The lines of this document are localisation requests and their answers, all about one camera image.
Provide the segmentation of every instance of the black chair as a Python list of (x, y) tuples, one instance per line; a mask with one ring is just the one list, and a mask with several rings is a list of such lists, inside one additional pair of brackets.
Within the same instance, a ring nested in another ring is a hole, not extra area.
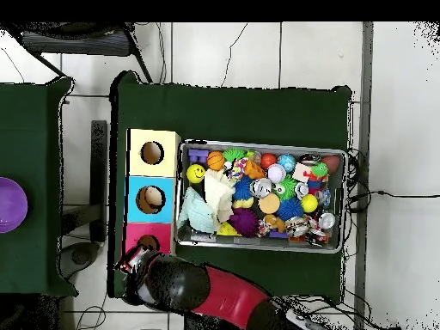
[(60, 76), (61, 70), (41, 53), (69, 53), (126, 57), (134, 55), (148, 83), (150, 73), (142, 60), (134, 24), (130, 22), (2, 22), (17, 42), (42, 64)]

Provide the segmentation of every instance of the gray plastic bin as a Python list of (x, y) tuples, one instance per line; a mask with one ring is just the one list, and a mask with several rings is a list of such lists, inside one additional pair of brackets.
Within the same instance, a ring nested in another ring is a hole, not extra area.
[(307, 242), (291, 242), (287, 239), (278, 239), (270, 237), (245, 238), (237, 236), (209, 235), (206, 233), (194, 233), (189, 226), (174, 230), (175, 240), (182, 245), (195, 245), (204, 247), (223, 247), (223, 248), (246, 248), (276, 251), (295, 251), (310, 252), (322, 254), (334, 254), (342, 248), (344, 236), (344, 218), (346, 198), (346, 177), (348, 174), (348, 155), (343, 150), (326, 150), (319, 148), (286, 147), (280, 145), (267, 144), (240, 144), (229, 142), (211, 142), (211, 141), (191, 141), (186, 140), (180, 144), (179, 159), (182, 166), (178, 171), (177, 196), (175, 207), (175, 221), (179, 217), (180, 205), (183, 202), (185, 191), (189, 187), (189, 181), (186, 178), (186, 170), (190, 166), (188, 150), (220, 150), (228, 148), (242, 148), (245, 150), (257, 150), (259, 153), (273, 153), (274, 155), (291, 154), (296, 159), (304, 153), (314, 153), (319, 156), (335, 155), (339, 156), (340, 164), (338, 170), (331, 174), (328, 180), (328, 188), (331, 192), (331, 204), (328, 210), (336, 217), (336, 224), (333, 226), (332, 234), (329, 236), (328, 244), (323, 246), (310, 245)]

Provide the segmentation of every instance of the pink box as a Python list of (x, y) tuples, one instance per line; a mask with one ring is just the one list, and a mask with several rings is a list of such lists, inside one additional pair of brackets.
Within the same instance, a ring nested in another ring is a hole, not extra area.
[(153, 235), (160, 245), (159, 251), (170, 254), (171, 224), (169, 223), (128, 223), (125, 239), (125, 252), (133, 248), (143, 235)]

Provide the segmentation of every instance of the yellow box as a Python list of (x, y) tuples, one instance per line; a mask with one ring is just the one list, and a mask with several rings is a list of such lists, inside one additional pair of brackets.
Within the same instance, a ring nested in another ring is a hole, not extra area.
[(175, 177), (179, 143), (175, 131), (127, 130), (130, 176)]

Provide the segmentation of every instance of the blue box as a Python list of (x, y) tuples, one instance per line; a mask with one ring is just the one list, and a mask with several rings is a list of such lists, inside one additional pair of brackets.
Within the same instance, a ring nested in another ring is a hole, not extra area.
[[(155, 186), (165, 194), (165, 205), (154, 214), (145, 214), (138, 209), (136, 197), (141, 188)], [(174, 208), (174, 179), (166, 177), (137, 177), (128, 178), (128, 223), (172, 223)]]

